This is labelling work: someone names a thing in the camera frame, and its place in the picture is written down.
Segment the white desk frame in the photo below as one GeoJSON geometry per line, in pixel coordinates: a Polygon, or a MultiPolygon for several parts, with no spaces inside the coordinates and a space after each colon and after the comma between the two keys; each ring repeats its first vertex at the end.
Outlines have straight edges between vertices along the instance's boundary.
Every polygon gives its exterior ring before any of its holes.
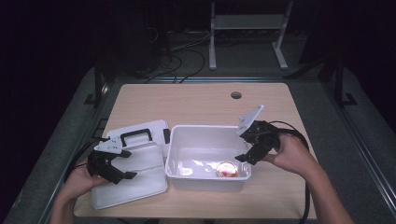
{"type": "Polygon", "coordinates": [[[280,69],[287,70],[283,53],[280,50],[286,27],[288,26],[293,0],[289,0],[284,14],[274,15],[216,15],[215,3],[212,2],[212,12],[210,19],[210,45],[209,45],[209,68],[216,70],[215,52],[215,32],[217,30],[236,30],[236,29],[272,29],[279,30],[279,37],[272,43],[280,69]]]}

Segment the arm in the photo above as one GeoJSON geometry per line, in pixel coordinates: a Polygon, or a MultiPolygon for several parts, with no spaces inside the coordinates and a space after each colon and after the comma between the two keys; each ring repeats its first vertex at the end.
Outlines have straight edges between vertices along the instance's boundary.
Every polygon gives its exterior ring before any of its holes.
{"type": "Polygon", "coordinates": [[[92,188],[108,183],[104,178],[91,176],[88,173],[86,165],[80,165],[75,168],[64,187],[59,192],[52,206],[51,224],[71,224],[74,222],[74,205],[77,198],[92,188]]]}
{"type": "Polygon", "coordinates": [[[308,184],[320,223],[353,223],[338,198],[326,172],[309,153],[298,137],[281,134],[277,154],[268,154],[264,161],[300,175],[308,184]]]}

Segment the wooden tabletop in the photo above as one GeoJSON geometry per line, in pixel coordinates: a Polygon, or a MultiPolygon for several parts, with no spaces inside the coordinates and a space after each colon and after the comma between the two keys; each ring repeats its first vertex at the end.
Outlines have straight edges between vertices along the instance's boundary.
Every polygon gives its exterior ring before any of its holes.
{"type": "MultiPolygon", "coordinates": [[[[238,118],[257,105],[264,105],[257,120],[291,124],[305,136],[315,156],[283,83],[124,85],[105,133],[157,119],[166,120],[170,129],[177,124],[238,125],[238,118]],[[234,91],[242,97],[232,98],[234,91]]],[[[179,190],[168,180],[165,193],[138,201],[94,210],[87,193],[75,206],[78,217],[300,218],[303,212],[304,180],[264,161],[252,166],[252,176],[240,192],[179,190]]],[[[308,218],[316,218],[312,201],[308,218]]]]}

